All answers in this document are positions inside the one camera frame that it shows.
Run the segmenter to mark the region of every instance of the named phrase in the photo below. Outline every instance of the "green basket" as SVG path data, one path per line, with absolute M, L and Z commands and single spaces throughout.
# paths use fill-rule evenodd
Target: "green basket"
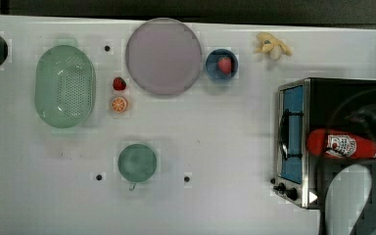
M 87 56 L 73 46 L 44 53 L 36 68 L 35 109 L 49 125 L 73 127 L 90 115 L 96 98 L 96 74 Z

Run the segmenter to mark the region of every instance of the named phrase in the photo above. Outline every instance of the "orange slice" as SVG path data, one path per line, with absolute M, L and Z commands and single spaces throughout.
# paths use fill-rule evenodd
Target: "orange slice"
M 127 101 L 123 97 L 115 97 L 111 103 L 111 108 L 116 113 L 122 113 L 127 108 Z

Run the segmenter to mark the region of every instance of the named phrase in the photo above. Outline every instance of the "toaster oven window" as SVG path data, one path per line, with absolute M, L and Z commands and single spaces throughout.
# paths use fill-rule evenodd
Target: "toaster oven window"
M 283 91 L 283 111 L 280 126 L 283 129 L 281 177 L 302 183 L 302 122 L 304 116 L 304 89 L 302 86 Z

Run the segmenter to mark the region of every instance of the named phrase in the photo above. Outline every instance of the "green mug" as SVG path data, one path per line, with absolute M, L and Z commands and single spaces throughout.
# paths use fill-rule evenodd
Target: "green mug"
M 157 169 L 157 156 L 151 148 L 144 144 L 129 145 L 121 151 L 117 161 L 120 174 L 132 183 L 133 191 L 136 183 L 148 180 Z

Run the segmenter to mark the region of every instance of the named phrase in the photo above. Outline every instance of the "gray background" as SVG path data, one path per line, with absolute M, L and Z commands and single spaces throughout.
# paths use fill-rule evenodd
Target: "gray background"
M 376 0 L 0 0 L 0 14 L 376 28 Z

